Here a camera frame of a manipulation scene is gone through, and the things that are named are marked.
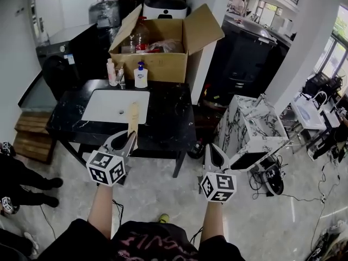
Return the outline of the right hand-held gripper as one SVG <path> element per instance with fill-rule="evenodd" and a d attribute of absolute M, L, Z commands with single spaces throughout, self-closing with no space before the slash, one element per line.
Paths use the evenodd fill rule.
<path fill-rule="evenodd" d="M 230 159 L 225 152 L 215 144 L 207 144 L 200 194 L 208 202 L 228 202 L 237 192 L 237 177 L 230 168 Z"/>

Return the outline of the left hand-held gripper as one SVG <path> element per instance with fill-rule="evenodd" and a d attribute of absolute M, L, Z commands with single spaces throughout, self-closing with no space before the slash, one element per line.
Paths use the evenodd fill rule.
<path fill-rule="evenodd" d="M 128 130 L 123 130 L 108 137 L 98 150 L 93 150 L 86 162 L 91 180 L 108 187 L 124 185 L 125 162 L 135 148 L 136 139 L 135 131 L 128 136 Z"/>

